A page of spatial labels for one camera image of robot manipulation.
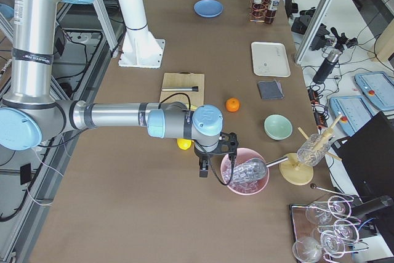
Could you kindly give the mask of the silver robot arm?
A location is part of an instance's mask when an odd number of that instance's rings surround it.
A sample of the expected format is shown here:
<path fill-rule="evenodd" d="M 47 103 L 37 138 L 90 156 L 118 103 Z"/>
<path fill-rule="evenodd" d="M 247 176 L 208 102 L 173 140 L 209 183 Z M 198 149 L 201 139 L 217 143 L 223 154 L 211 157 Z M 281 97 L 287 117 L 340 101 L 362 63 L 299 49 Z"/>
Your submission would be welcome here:
<path fill-rule="evenodd" d="M 152 137 L 190 139 L 207 176 L 213 155 L 224 144 L 222 114 L 212 105 L 188 110 L 182 103 L 96 104 L 55 100 L 50 95 L 57 4 L 15 0 L 11 87 L 2 98 L 1 145 L 11 150 L 38 146 L 67 131 L 102 126 L 141 126 Z"/>

